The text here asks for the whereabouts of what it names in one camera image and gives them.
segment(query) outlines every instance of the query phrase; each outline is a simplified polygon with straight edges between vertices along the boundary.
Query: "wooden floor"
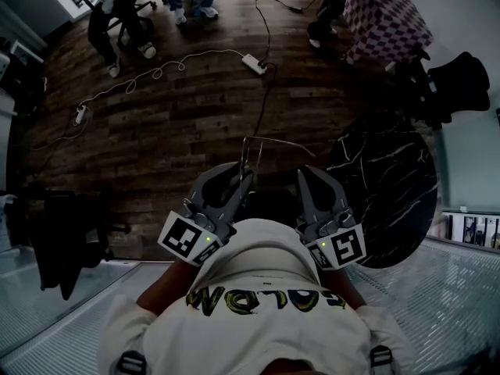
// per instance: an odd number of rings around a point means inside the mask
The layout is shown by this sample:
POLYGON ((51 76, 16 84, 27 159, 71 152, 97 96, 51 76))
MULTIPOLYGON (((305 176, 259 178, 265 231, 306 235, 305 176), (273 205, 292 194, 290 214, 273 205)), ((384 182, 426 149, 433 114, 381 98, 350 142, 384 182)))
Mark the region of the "wooden floor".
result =
MULTIPOLYGON (((137 50, 127 49, 117 80, 107 74, 88 43, 88 20, 74 24, 45 62, 48 90, 36 122, 17 121, 11 144, 36 148, 59 138, 81 101, 169 60, 225 48, 263 57, 267 33, 255 0, 216 0, 218 20, 194 18, 187 10, 184 29, 175 26, 168 6, 155 1, 157 10, 146 8, 141 15, 155 24, 152 41, 158 55, 147 61, 137 50)), ((306 6, 311 0, 283 1, 306 6)), ((300 15, 270 0, 259 2, 271 32, 269 61, 279 68, 259 135, 300 143, 317 155, 312 159, 299 148, 265 143, 260 188, 293 183, 295 169, 304 163, 324 167, 342 130, 356 117, 387 104, 381 68, 350 67, 338 59, 351 43, 347 30, 324 52, 309 47, 305 29, 319 3, 300 15)), ((110 32, 114 41, 117 33, 117 28, 110 32)), ((55 145, 39 152, 11 148, 9 189, 35 179, 46 188, 91 195, 110 186, 111 220, 132 228, 127 236, 110 235, 116 256, 165 259, 156 241, 168 212, 179 208, 198 174, 240 159, 243 137, 253 133, 272 77, 271 68, 257 77, 234 53, 190 58, 185 65, 183 72, 177 65, 166 66, 158 80, 151 74, 138 79, 132 94, 125 93, 125 86, 117 87, 88 103, 92 118, 83 134, 62 141, 45 168, 55 145)), ((80 129, 71 123, 66 136, 80 129)), ((254 164, 258 148, 254 143, 254 164)))

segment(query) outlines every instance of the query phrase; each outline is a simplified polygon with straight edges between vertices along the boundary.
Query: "sneaker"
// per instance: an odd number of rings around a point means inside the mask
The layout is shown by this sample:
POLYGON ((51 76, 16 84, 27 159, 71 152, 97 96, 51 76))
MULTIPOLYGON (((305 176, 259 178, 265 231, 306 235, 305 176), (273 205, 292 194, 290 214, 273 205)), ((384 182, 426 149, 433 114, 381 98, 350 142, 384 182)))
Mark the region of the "sneaker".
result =
MULTIPOLYGON (((333 34, 333 35, 337 35, 338 34, 337 30, 334 27, 331 27, 330 31, 328 33, 329 34, 333 34)), ((309 33, 308 33, 308 38, 309 38, 309 43, 311 44, 311 46, 313 46, 314 48, 321 48, 321 40, 312 39, 310 37, 309 33)))
POLYGON ((213 18, 214 16, 218 16, 219 13, 213 7, 199 7, 200 13, 204 13, 208 18, 213 18))
POLYGON ((146 59, 152 59, 156 55, 155 46, 150 41, 144 46, 138 47, 138 49, 146 59))
POLYGON ((120 58, 116 58, 116 62, 108 66, 109 75, 111 78, 116 78, 120 74, 120 58))
POLYGON ((181 25, 182 23, 186 23, 188 21, 184 15, 184 9, 175 9, 173 13, 175 14, 176 25, 181 25))
POLYGON ((316 39, 311 39, 309 38, 309 43, 311 44, 311 46, 313 46, 314 48, 321 48, 321 41, 317 41, 316 39))

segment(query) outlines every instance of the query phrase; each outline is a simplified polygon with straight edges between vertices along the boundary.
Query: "strap buckle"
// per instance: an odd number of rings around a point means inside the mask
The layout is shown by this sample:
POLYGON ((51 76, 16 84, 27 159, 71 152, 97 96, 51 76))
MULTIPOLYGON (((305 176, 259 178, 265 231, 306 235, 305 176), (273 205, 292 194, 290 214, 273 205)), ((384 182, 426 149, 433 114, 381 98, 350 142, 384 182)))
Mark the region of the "strap buckle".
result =
POLYGON ((392 351, 388 347, 382 345, 377 346, 373 348, 370 353, 370 361, 372 367, 390 365, 392 363, 392 351))
POLYGON ((135 350, 124 352, 116 365, 118 373, 126 373, 127 375, 146 375, 147 368, 145 357, 135 350))

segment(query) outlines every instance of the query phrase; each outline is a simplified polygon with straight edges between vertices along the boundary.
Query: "shoe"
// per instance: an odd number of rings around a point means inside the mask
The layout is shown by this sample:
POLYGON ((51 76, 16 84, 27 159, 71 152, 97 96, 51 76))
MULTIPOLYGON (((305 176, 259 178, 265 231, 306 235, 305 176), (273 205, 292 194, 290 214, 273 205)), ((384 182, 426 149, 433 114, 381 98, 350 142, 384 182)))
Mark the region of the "shoe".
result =
POLYGON ((219 13, 213 7, 198 7, 200 13, 204 13, 208 18, 213 18, 214 16, 218 16, 219 13))
POLYGON ((155 46, 150 41, 144 46, 138 47, 138 49, 146 59, 152 59, 156 55, 155 46))
POLYGON ((311 39, 309 38, 309 43, 311 44, 311 46, 313 46, 314 48, 321 48, 321 41, 317 41, 316 39, 311 39))
POLYGON ((116 62, 108 66, 109 75, 111 78, 116 78, 120 74, 120 58, 116 57, 116 62))
POLYGON ((184 15, 184 9, 175 9, 173 13, 175 14, 176 25, 181 25, 182 23, 186 23, 188 21, 184 15))
MULTIPOLYGON (((330 25, 330 29, 328 30, 328 34, 333 34, 337 35, 337 30, 330 25)), ((315 23, 311 23, 308 28, 307 28, 307 37, 309 39, 309 43, 311 46, 314 48, 321 48, 321 39, 324 38, 324 31, 319 31, 318 27, 315 25, 315 23)))

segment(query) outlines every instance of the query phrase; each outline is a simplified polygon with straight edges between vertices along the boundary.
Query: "black cable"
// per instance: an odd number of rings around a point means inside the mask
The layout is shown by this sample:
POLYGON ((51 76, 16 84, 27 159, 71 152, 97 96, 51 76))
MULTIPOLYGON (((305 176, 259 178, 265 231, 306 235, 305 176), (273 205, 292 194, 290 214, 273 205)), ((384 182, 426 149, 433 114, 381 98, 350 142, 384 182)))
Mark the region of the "black cable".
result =
MULTIPOLYGON (((269 54, 269 49, 270 49, 270 46, 271 46, 271 32, 269 30, 269 26, 267 25, 267 21, 266 21, 266 17, 264 16, 263 12, 260 10, 259 6, 257 5, 257 2, 259 0, 255 0, 255 8, 259 11, 259 14, 260 16, 262 17, 262 20, 264 21, 264 25, 266 25, 266 29, 267 29, 267 47, 266 47, 266 54, 264 55, 264 58, 261 59, 259 61, 259 65, 262 66, 263 65, 263 62, 267 60, 267 56, 269 54)), ((293 5, 287 5, 285 3, 283 3, 281 0, 273 0, 274 2, 278 2, 280 3, 285 9, 289 9, 290 11, 292 11, 293 13, 296 13, 296 14, 302 14, 304 12, 305 9, 308 9, 311 5, 313 5, 313 3, 316 1, 316 0, 312 0, 305 8, 302 8, 302 7, 294 7, 293 5)))
POLYGON ((259 65, 262 65, 264 61, 267 60, 267 54, 269 53, 269 47, 271 46, 271 32, 269 30, 269 27, 267 26, 267 21, 266 18, 264 17, 264 14, 262 11, 260 11, 259 6, 257 5, 257 2, 259 0, 255 0, 255 8, 259 11, 260 16, 262 17, 262 20, 264 21, 264 25, 266 25, 267 29, 267 47, 266 47, 266 54, 264 55, 264 58, 259 61, 259 65))
POLYGON ((271 66, 274 67, 273 78, 271 79, 271 81, 267 85, 267 90, 266 90, 266 93, 264 94, 264 99, 262 100, 262 109, 260 110, 259 119, 257 120, 257 124, 255 125, 255 130, 253 131, 253 135, 252 136, 256 136, 257 132, 259 132, 260 123, 263 120, 264 111, 266 110, 267 95, 269 94, 269 92, 271 90, 271 87, 274 84, 274 80, 276 79, 276 74, 278 73, 278 66, 275 63, 273 63, 273 62, 265 62, 265 63, 262 64, 262 66, 268 66, 268 65, 271 65, 271 66))

